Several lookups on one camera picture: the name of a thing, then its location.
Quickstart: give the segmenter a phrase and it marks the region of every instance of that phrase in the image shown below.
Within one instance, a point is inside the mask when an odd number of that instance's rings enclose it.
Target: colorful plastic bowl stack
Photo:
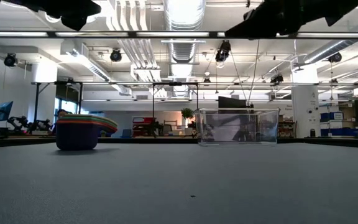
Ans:
[[[66,114],[57,121],[56,145],[64,151],[94,149],[100,131],[115,133],[117,123],[99,116]]]

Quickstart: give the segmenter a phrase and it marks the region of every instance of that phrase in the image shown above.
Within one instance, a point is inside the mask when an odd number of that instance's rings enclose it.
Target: sign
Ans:
[[[334,119],[343,120],[343,114],[342,113],[334,113]]]

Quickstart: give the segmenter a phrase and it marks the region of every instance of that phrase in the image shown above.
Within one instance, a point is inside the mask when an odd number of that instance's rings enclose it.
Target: gray carpet surface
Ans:
[[[0,223],[358,223],[358,149],[2,147]]]

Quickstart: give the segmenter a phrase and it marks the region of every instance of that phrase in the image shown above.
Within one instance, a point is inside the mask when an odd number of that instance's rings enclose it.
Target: transparent storage container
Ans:
[[[277,143],[279,109],[203,108],[195,111],[202,146]]]

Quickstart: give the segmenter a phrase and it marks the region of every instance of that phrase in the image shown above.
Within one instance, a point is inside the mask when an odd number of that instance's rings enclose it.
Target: column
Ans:
[[[294,83],[318,83],[317,69],[315,65],[307,65],[292,68],[292,82]],[[320,112],[317,86],[292,87],[292,106],[294,121],[297,122],[296,137],[310,137],[314,133],[321,136]]]

